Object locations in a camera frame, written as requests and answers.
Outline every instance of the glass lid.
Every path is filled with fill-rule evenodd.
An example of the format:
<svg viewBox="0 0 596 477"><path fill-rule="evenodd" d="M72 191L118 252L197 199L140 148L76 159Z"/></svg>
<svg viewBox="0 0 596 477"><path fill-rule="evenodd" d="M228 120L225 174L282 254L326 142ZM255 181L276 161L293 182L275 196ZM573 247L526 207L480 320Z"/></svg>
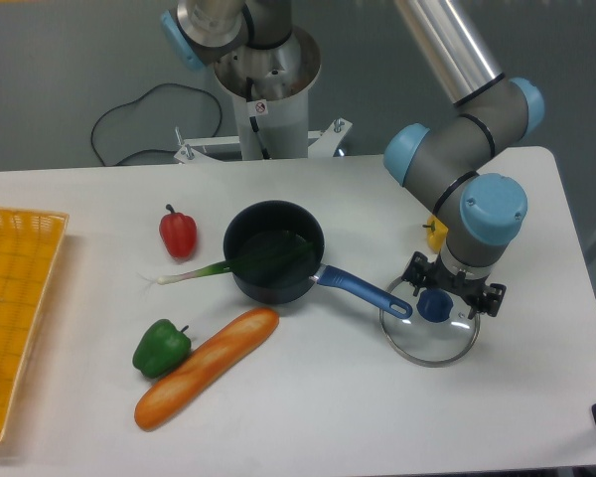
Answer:
<svg viewBox="0 0 596 477"><path fill-rule="evenodd" d="M413 296L414 287L401 278L386 291L413 307L413 314L405 320L379 311L386 339L407 360L421 366L439 367L457 361L475 344L479 335L479 313L469 319L470 306L461 297L430 288Z"/></svg>

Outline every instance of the metal bracket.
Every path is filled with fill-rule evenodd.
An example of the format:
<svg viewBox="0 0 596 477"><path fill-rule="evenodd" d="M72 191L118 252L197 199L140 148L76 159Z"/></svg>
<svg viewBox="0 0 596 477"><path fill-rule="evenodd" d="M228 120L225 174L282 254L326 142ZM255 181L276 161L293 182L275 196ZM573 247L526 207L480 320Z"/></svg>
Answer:
<svg viewBox="0 0 596 477"><path fill-rule="evenodd" d="M466 280L465 273L454 275L438 265L438 261L428 261L420 251L413 254L401 276L414 287L413 296L417 296L421 288L441 288L461 297L471 307L468 318L472 319L476 313L497 316L506 294L505 285L487 285L485 279Z"/></svg>
<svg viewBox="0 0 596 477"><path fill-rule="evenodd" d="M309 158L333 157L340 143L347 136L353 124L341 118L336 119L325 131L309 131ZM204 137L200 139L181 138L179 128L175 128L180 149L174 158L182 164L202 162L224 162L240 160L238 136Z"/></svg>

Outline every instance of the toy vegetable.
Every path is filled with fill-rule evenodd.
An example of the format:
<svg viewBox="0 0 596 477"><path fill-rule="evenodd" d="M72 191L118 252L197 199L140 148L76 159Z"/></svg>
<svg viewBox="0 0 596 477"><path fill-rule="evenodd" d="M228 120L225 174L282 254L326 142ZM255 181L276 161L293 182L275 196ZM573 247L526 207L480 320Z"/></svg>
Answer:
<svg viewBox="0 0 596 477"><path fill-rule="evenodd" d="M446 240L448 228L446 228L446 226L444 226L435 216L430 216L426 225L423 227L426 229L426 241L428 242L428 246L430 246L430 249L435 253L439 253L441 245L443 245L444 240Z"/></svg>
<svg viewBox="0 0 596 477"><path fill-rule="evenodd" d="M158 378L188 358L192 341L169 320L154 323L143 335L132 356L132 366L146 378Z"/></svg>
<svg viewBox="0 0 596 477"><path fill-rule="evenodd" d="M197 224L192 217L175 212L170 204L166 209L170 214L159 224L161 239L173 257L188 258L197 245Z"/></svg>

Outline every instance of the blue joint cap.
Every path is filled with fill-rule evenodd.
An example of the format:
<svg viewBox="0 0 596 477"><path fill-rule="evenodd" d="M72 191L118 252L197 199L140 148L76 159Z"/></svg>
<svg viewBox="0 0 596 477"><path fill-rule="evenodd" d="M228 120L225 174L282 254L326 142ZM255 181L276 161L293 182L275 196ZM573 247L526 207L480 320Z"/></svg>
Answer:
<svg viewBox="0 0 596 477"><path fill-rule="evenodd" d="M523 137L534 131L545 117L545 101L538 88L527 79L512 78L510 82L516 84L525 96L527 102L527 128Z"/></svg>
<svg viewBox="0 0 596 477"><path fill-rule="evenodd" d="M197 72L205 67L186 41L181 30L179 30L177 22L172 18L170 12L164 12L161 15L161 28L166 35L166 39L168 39L168 43L189 70Z"/></svg>
<svg viewBox="0 0 596 477"><path fill-rule="evenodd" d="M527 195L517 181L485 174L466 186L459 205L468 232L487 245L507 245L527 213Z"/></svg>
<svg viewBox="0 0 596 477"><path fill-rule="evenodd" d="M421 124L411 124L399 131L386 146L384 167L400 186L404 185L408 167L429 130Z"/></svg>

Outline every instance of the warning sticker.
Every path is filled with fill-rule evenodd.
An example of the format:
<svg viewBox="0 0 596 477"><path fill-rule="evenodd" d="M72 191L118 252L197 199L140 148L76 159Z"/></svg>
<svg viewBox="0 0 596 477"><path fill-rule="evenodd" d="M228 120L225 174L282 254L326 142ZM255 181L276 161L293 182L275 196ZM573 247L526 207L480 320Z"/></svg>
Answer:
<svg viewBox="0 0 596 477"><path fill-rule="evenodd" d="M247 114L249 117L264 116L269 113L267 108L267 101L259 99L257 101L250 101L247 103Z"/></svg>

